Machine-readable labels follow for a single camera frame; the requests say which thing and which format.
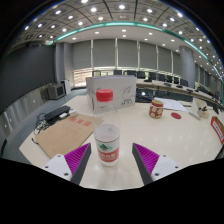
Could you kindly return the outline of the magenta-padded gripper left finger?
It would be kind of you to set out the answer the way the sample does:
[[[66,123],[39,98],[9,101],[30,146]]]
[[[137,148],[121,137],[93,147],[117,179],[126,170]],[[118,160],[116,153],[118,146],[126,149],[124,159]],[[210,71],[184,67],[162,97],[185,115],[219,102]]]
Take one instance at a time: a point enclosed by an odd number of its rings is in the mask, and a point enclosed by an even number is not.
[[[91,144],[87,143],[66,155],[57,154],[42,169],[79,185],[90,155]]]

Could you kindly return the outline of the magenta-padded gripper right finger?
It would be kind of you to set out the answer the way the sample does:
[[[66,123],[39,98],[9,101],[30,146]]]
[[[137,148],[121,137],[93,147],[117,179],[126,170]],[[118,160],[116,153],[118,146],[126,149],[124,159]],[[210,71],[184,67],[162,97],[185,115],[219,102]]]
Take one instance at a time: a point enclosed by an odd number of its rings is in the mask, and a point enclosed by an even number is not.
[[[181,169],[168,155],[159,155],[137,143],[132,146],[132,154],[144,185],[148,185]]]

